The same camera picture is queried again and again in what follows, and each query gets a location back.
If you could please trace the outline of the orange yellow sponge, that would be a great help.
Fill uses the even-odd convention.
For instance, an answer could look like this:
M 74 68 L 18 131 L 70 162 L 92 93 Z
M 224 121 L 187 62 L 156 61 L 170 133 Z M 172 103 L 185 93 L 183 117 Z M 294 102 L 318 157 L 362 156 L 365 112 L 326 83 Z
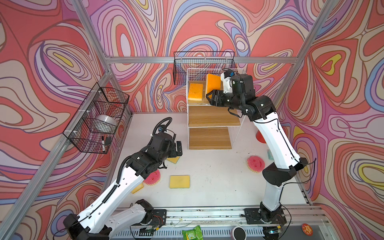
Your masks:
M 212 90 L 220 90 L 222 85 L 221 77 L 213 74 L 207 74 L 206 76 L 206 87 L 205 94 L 209 94 Z
M 141 183 L 141 184 L 139 184 L 136 188 L 134 188 L 134 189 L 131 191 L 131 193 L 132 193 L 132 194 L 135 194 L 135 193 L 137 193 L 138 191 L 140 191 L 140 190 L 143 189 L 143 188 L 144 188 L 144 184 Z
M 200 83 L 190 83 L 188 100 L 189 101 L 202 101 L 203 100 L 204 85 Z

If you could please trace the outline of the yellow green sponge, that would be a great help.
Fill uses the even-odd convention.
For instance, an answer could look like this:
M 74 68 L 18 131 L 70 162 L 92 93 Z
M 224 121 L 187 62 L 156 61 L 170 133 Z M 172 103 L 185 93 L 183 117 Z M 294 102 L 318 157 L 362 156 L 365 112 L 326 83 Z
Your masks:
M 190 176 L 170 176 L 170 189 L 189 189 Z
M 174 158 L 167 158 L 167 161 L 173 163 L 173 164 L 176 164 L 180 159 L 180 156 L 178 157 L 174 157 Z

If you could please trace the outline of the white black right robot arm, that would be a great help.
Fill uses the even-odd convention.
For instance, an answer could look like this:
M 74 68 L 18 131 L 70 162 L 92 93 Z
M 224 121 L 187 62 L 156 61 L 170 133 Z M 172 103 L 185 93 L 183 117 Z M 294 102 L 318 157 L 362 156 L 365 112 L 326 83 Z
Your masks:
M 256 96 L 252 76 L 227 69 L 220 78 L 223 86 L 215 87 L 206 94 L 210 105 L 227 108 L 230 114 L 239 110 L 247 116 L 262 134 L 273 155 L 274 162 L 262 171 L 267 182 L 266 191 L 255 218 L 270 224 L 281 213 L 283 185 L 309 162 L 299 156 L 288 140 L 272 100 L 267 96 Z

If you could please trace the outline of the pink smiley sponge left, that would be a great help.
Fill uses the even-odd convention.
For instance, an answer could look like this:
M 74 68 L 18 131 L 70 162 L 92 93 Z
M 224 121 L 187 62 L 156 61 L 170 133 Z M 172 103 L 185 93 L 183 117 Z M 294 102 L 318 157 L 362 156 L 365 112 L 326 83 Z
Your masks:
M 156 185 L 161 180 L 161 173 L 159 170 L 151 173 L 144 181 L 144 185 L 153 186 Z

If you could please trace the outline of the pink smiley sponge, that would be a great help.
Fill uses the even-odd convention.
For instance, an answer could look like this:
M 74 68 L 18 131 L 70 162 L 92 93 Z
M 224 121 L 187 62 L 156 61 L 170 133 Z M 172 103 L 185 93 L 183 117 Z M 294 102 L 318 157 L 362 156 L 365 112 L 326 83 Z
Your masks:
M 161 180 L 161 173 L 159 170 L 151 173 L 144 181 L 144 185 L 153 186 L 156 185 Z
M 266 166 L 265 161 L 259 156 L 250 156 L 247 159 L 247 165 L 248 168 L 255 173 L 261 173 Z

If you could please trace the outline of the red ribbed metal bucket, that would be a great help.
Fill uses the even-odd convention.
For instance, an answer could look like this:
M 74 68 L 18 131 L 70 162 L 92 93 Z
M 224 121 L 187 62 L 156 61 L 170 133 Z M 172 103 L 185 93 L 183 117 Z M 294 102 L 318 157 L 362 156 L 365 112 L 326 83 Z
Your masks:
M 256 139 L 262 143 L 262 144 L 265 144 L 266 143 L 266 140 L 264 139 L 262 133 L 260 131 L 257 131 L 256 133 Z

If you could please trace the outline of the pink smiley sponge right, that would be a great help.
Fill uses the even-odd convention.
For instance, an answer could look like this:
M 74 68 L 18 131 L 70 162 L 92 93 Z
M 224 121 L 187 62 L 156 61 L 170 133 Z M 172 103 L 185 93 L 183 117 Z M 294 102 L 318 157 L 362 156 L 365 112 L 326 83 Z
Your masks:
M 250 156 L 247 159 L 247 165 L 248 168 L 255 173 L 261 173 L 266 166 L 265 161 L 259 156 Z

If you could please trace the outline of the black marker in basket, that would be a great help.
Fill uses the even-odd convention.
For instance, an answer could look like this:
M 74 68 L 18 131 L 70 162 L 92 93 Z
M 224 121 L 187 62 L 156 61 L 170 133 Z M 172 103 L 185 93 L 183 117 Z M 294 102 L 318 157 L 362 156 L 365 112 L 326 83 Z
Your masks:
M 101 137 L 101 145 L 102 145 L 102 153 L 106 152 L 106 147 L 105 147 L 105 138 L 104 136 Z

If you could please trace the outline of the small mint alarm clock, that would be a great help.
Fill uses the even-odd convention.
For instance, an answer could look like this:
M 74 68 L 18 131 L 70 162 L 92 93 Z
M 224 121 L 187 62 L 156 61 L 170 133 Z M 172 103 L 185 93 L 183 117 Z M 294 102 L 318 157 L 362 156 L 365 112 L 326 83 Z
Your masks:
M 272 152 L 271 152 L 270 149 L 267 150 L 267 154 L 268 154 L 268 159 L 271 160 L 271 161 L 273 161 L 273 160 L 274 160 L 274 157 L 273 157 Z

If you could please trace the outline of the green snack packet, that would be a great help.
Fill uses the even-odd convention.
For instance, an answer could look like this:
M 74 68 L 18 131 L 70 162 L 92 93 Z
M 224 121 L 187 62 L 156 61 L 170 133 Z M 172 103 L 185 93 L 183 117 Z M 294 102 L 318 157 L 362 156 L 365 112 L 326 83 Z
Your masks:
M 191 230 L 182 230 L 183 240 L 203 240 L 203 232 L 200 226 Z

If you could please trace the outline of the silver bowl in basket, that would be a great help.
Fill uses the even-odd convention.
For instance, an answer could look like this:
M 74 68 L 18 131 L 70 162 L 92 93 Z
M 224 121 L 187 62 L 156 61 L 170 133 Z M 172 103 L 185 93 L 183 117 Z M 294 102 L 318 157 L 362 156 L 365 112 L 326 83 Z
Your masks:
M 101 121 L 102 123 L 104 123 L 106 125 L 111 125 L 111 126 L 115 126 L 115 127 L 118 125 L 117 121 L 108 115 L 98 115 L 96 117 L 96 119 Z

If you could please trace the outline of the black round speaker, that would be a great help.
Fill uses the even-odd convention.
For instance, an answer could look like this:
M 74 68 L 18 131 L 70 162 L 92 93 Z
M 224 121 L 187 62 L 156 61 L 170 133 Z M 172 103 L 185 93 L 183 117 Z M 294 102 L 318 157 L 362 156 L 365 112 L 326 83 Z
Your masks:
M 231 232 L 230 236 L 232 240 L 246 240 L 247 239 L 247 233 L 242 227 L 234 227 Z

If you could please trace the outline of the red round sticker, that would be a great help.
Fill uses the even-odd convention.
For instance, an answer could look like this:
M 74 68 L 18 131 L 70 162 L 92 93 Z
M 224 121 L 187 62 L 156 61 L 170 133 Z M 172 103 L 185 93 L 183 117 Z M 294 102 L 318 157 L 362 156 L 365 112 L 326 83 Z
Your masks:
M 312 236 L 314 234 L 314 230 L 308 224 L 302 224 L 302 231 L 307 236 Z

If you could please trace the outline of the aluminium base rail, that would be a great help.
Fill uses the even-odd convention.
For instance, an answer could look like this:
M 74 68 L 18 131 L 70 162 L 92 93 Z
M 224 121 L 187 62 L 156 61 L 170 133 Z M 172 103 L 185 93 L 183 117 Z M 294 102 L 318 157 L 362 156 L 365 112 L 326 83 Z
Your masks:
M 153 236 L 140 236 L 139 227 L 127 227 L 118 233 L 115 240 L 181 240 L 182 230 L 191 230 L 200 226 L 205 240 L 229 240 L 234 227 L 242 227 L 248 240 L 262 239 L 263 229 L 268 225 L 250 224 L 245 215 L 245 206 L 230 207 L 174 207 L 166 208 L 164 225 Z M 330 220 L 325 211 L 314 205 L 283 206 L 287 222 L 278 221 L 282 226 L 284 240 L 336 240 Z M 308 224 L 314 230 L 312 236 L 302 231 L 302 224 Z

